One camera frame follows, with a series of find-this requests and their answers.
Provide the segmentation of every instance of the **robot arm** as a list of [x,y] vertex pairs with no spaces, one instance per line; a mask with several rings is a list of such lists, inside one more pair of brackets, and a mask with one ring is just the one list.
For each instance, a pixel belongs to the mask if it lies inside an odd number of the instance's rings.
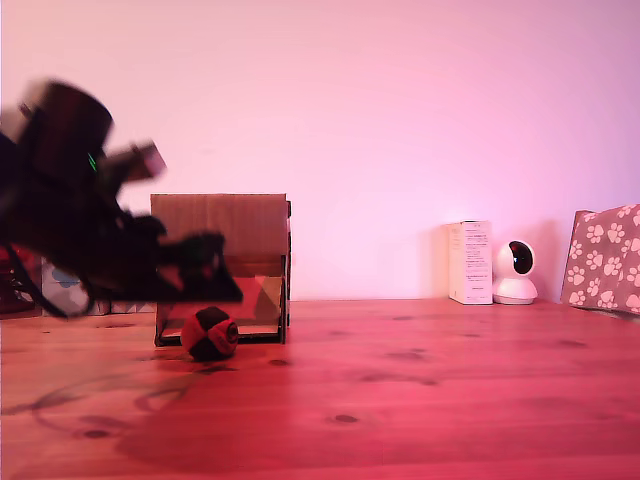
[[[242,301],[225,266],[221,234],[161,242],[166,230],[157,218],[136,217],[118,205],[124,183],[164,170],[153,143],[106,156],[110,113],[59,82],[47,84],[37,106],[24,113],[27,122],[15,142],[0,134],[0,244],[22,282],[30,280],[11,245],[78,277],[92,301]],[[179,272],[178,282],[159,273],[167,267]],[[32,296],[65,316],[39,290]]]

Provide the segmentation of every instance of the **ball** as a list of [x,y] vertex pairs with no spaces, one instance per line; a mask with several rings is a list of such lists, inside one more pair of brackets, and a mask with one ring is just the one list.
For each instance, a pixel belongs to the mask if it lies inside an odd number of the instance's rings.
[[195,360],[222,360],[236,351],[238,325],[219,308],[208,307],[185,320],[180,339]]

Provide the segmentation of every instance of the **wooden box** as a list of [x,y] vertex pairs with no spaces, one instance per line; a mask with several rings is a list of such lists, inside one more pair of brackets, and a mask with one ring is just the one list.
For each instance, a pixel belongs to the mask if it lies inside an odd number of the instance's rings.
[[[286,341],[289,325],[291,204],[286,195],[154,194],[151,213],[166,241],[202,232],[225,236],[225,260],[244,293],[242,304],[215,304],[238,324],[241,339]],[[159,304],[156,345],[179,341],[184,319],[207,304]]]

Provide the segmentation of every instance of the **security camera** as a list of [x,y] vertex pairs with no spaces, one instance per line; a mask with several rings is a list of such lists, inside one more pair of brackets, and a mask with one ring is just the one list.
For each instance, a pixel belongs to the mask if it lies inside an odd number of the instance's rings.
[[533,303],[538,290],[529,275],[535,261],[533,248],[521,240],[513,240],[500,248],[494,265],[493,301],[506,305]]

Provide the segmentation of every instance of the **box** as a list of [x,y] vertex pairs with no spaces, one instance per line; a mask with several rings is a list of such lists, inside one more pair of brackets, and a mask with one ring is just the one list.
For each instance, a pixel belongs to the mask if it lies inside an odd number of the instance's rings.
[[449,297],[464,305],[493,303],[491,223],[450,224]]
[[[42,260],[42,295],[67,314],[80,312],[89,301],[78,278],[68,275],[44,259]],[[96,301],[87,315],[107,315],[110,310],[109,302]],[[44,309],[43,314],[50,316]]]
[[151,213],[167,229],[163,242],[222,233],[225,263],[244,294],[241,304],[158,304],[156,345],[177,344],[184,320],[208,306],[232,317],[241,339],[285,343],[291,277],[291,203],[285,194],[154,194]]
[[147,302],[111,302],[111,313],[153,313],[155,303]]

